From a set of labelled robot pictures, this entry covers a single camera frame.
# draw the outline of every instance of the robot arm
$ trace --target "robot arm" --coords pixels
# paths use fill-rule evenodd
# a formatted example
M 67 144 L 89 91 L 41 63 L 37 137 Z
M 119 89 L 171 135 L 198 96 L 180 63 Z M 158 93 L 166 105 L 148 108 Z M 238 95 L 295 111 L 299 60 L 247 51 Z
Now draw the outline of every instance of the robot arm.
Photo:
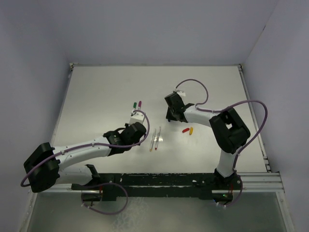
M 221 179 L 234 175 L 237 151 L 246 144 L 250 131 L 234 108 L 221 113 L 208 113 L 196 109 L 194 104 L 185 105 L 177 92 L 165 97 L 168 104 L 166 118 L 180 122 L 194 122 L 212 128 L 221 148 L 220 161 L 215 170 Z
M 127 124 L 126 128 L 106 132 L 96 139 L 76 145 L 51 147 L 49 143 L 41 144 L 24 163 L 32 191 L 41 192 L 54 184 L 100 183 L 100 180 L 96 179 L 99 175 L 93 165 L 82 168 L 72 165 L 130 150 L 131 145 L 138 143 L 146 134 L 146 128 L 138 120 L 130 125 Z M 35 168 L 40 162 L 51 157 L 52 159 Z

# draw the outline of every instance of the purple cable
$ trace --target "purple cable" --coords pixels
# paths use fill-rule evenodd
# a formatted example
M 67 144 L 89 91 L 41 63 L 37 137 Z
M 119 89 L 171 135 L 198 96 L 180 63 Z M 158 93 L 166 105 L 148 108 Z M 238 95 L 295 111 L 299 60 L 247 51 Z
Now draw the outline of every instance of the purple cable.
M 180 86 L 183 82 L 187 82 L 187 81 L 198 82 L 199 84 L 201 84 L 204 87 L 204 89 L 206 91 L 206 100 L 204 102 L 202 102 L 202 103 L 196 103 L 195 106 L 205 104 L 208 101 L 209 93 L 208 93 L 208 90 L 207 90 L 206 86 L 202 82 L 200 82 L 200 81 L 198 81 L 196 79 L 186 79 L 186 80 L 181 81 L 175 88 L 178 88 L 178 86 Z
M 254 136 L 253 136 L 241 149 L 239 149 L 239 151 L 238 151 L 237 154 L 235 155 L 235 160 L 234 160 L 234 164 L 233 164 L 233 168 L 235 168 L 237 159 L 238 159 L 238 157 L 239 157 L 239 154 L 240 154 L 250 143 L 252 143 L 252 141 L 259 135 L 259 133 L 261 132 L 261 130 L 263 129 L 263 127 L 264 127 L 264 125 L 265 125 L 265 123 L 266 123 L 266 120 L 267 120 L 267 117 L 268 117 L 268 109 L 267 109 L 266 105 L 265 105 L 263 102 L 261 102 L 260 100 L 244 100 L 244 101 L 240 101 L 240 102 L 237 102 L 237 103 L 235 103 L 235 104 L 232 104 L 232 105 L 226 107 L 226 108 L 223 109 L 223 110 L 201 109 L 201 108 L 198 108 L 198 105 L 203 105 L 203 104 L 205 104 L 205 103 L 208 101 L 208 97 L 209 97 L 208 90 L 207 90 L 206 86 L 205 86 L 202 82 L 200 82 L 200 81 L 198 81 L 198 80 L 196 80 L 196 79 L 186 79 L 186 80 L 181 81 L 181 82 L 176 86 L 176 88 L 178 88 L 178 86 L 180 86 L 182 83 L 184 83 L 184 82 L 186 82 L 186 81 L 195 81 L 195 82 L 198 82 L 198 83 L 200 83 L 200 84 L 204 87 L 204 89 L 205 89 L 205 91 L 206 91 L 206 95 L 207 95 L 206 100 L 205 100 L 204 102 L 202 102 L 202 103 L 196 103 L 196 104 L 195 104 L 196 109 L 199 110 L 199 111 L 208 112 L 208 113 L 222 113 L 223 111 L 229 110 L 229 109 L 231 109 L 231 108 L 233 108 L 233 107 L 235 107 L 235 106 L 238 106 L 238 105 L 241 105 L 241 104 L 245 104 L 245 103 L 250 103 L 250 102 L 260 103 L 260 104 L 264 107 L 265 116 L 264 116 L 264 119 L 263 119 L 263 121 L 262 121 L 262 124 L 261 124 L 260 128 L 257 130 L 257 132 L 255 133 L 255 135 L 254 135 Z M 242 189 L 243 189 L 242 179 L 241 179 L 240 175 L 237 175 L 237 176 L 238 176 L 239 179 L 240 179 L 240 192 L 239 192 L 237 198 L 236 198 L 235 200 L 233 200 L 233 201 L 232 201 L 230 204 L 228 204 L 227 206 L 231 206 L 231 205 L 233 205 L 234 203 L 236 203 L 236 202 L 239 200 L 239 198 L 240 198 L 240 196 L 241 196 L 241 194 L 242 194 Z
M 236 199 L 233 200 L 231 203 L 229 203 L 228 205 L 226 205 L 227 207 L 230 207 L 232 206 L 233 204 L 235 204 L 239 199 L 240 199 L 240 196 L 242 194 L 242 190 L 243 190 L 243 182 L 242 182 L 242 179 L 240 177 L 240 175 L 237 175 L 239 180 L 240 180 L 240 191 L 239 191 L 239 194 L 237 195 Z
M 266 120 L 267 120 L 267 116 L 268 116 L 268 109 L 267 109 L 266 105 L 265 105 L 263 102 L 259 101 L 259 100 L 244 100 L 244 101 L 240 101 L 240 102 L 237 102 L 237 103 L 235 103 L 235 104 L 232 104 L 232 105 L 226 107 L 226 108 L 223 109 L 223 110 L 201 109 L 201 108 L 198 108 L 198 105 L 203 105 L 203 104 L 205 104 L 205 103 L 208 101 L 208 96 L 209 96 L 209 94 L 208 94 L 208 90 L 207 90 L 206 86 L 205 86 L 202 82 L 200 82 L 200 81 L 198 81 L 198 80 L 196 80 L 196 79 L 186 79 L 186 80 L 181 81 L 181 82 L 176 86 L 176 88 L 178 88 L 178 86 L 180 86 L 182 83 L 184 83 L 184 82 L 186 82 L 186 81 L 195 81 L 195 82 L 198 82 L 198 83 L 200 83 L 200 84 L 204 87 L 204 89 L 205 89 L 205 91 L 206 91 L 206 95 L 207 95 L 206 100 L 205 100 L 204 102 L 202 102 L 202 103 L 196 103 L 196 104 L 195 104 L 196 109 L 199 110 L 199 111 L 208 112 L 208 113 L 222 113 L 223 111 L 229 110 L 229 109 L 231 109 L 231 108 L 233 108 L 233 107 L 235 107 L 235 106 L 238 106 L 238 105 L 241 105 L 241 104 L 245 104 L 245 103 L 250 103 L 250 102 L 260 103 L 260 104 L 264 107 L 265 116 L 264 116 L 264 119 L 263 119 L 263 122 L 262 122 L 260 128 L 259 128 L 258 131 L 255 133 L 255 135 L 251 138 L 251 140 L 249 140 L 249 141 L 245 144 L 245 146 L 243 146 L 243 147 L 238 151 L 238 153 L 237 153 L 237 155 L 236 155 L 236 156 L 238 157 L 238 154 L 240 154 L 240 153 L 241 153 L 241 152 L 242 152 L 242 151 L 243 151 L 243 150 L 244 150 L 256 137 L 257 137 L 257 136 L 258 136 L 258 135 L 259 135 L 259 133 L 260 133 L 261 130 L 263 129 L 263 127 L 264 127 L 264 125 L 265 125 L 265 123 L 266 123 Z
M 136 144 L 132 144 L 132 145 L 124 145 L 124 146 L 121 146 L 121 145 L 112 145 L 112 144 L 103 144 L 103 143 L 94 143 L 94 144 L 84 144 L 84 145 L 79 145 L 79 146 L 75 146 L 75 147 L 71 147 L 71 148 L 68 148 L 66 150 L 64 150 L 64 152 L 69 152 L 69 151 L 73 151 L 73 150 L 76 150 L 76 149 L 80 149 L 80 148 L 84 148 L 84 147 L 89 147 L 89 146 L 96 146 L 96 145 L 99 145 L 99 146 L 109 146 L 109 147 L 116 147 L 116 148 L 129 148 L 129 147 L 134 147 L 134 146 L 137 146 L 137 145 L 140 145 L 142 142 L 145 141 L 145 139 L 148 137 L 148 134 L 149 134 L 149 130 L 150 130 L 150 124 L 149 124 L 149 119 L 147 117 L 147 115 L 141 111 L 141 110 L 134 110 L 133 112 L 140 112 L 142 114 L 144 114 L 145 116 L 145 119 L 147 121 L 147 132 L 144 136 L 144 138 L 142 140 L 140 140 L 138 143 Z M 47 157 L 46 159 L 44 159 L 43 161 L 41 161 L 40 163 L 38 163 L 36 166 L 34 166 L 27 174 L 26 176 L 23 178 L 23 180 L 21 181 L 20 183 L 20 186 L 21 187 L 28 187 L 30 186 L 30 184 L 26 184 L 25 185 L 25 181 L 28 179 L 28 177 L 38 168 L 40 167 L 42 164 L 44 164 L 45 162 L 55 158 L 56 156 L 59 156 L 61 155 L 62 152 L 58 152 L 56 154 L 53 154 L 52 156 L 50 157 Z
M 99 185 L 93 185 L 93 186 L 84 186 L 84 187 L 85 187 L 85 188 L 89 188 L 89 189 L 91 188 L 91 189 L 92 189 L 92 188 L 97 188 L 97 187 L 101 187 L 101 186 L 105 186 L 105 185 L 116 185 L 117 187 L 121 188 L 121 189 L 123 190 L 123 192 L 125 193 L 125 195 L 126 195 L 126 203 L 125 203 L 125 205 L 124 205 L 120 210 L 118 210 L 118 211 L 116 211 L 116 212 L 112 212 L 112 213 L 99 211 L 99 210 L 94 209 L 94 208 L 90 207 L 89 205 L 85 204 L 84 201 L 83 201 L 83 199 L 82 199 L 83 206 L 85 206 L 86 208 L 88 208 L 88 209 L 90 209 L 90 210 L 92 210 L 92 211 L 94 211 L 94 212 L 97 212 L 97 213 L 103 214 L 103 215 L 116 215 L 116 214 L 121 213 L 122 211 L 124 211 L 124 209 L 126 208 L 126 205 L 127 205 L 128 201 L 129 201 L 129 195 L 128 195 L 128 193 L 127 193 L 127 191 L 125 190 L 124 187 L 122 187 L 122 186 L 119 185 L 119 184 L 113 183 L 113 182 L 104 183 L 104 184 L 99 184 Z

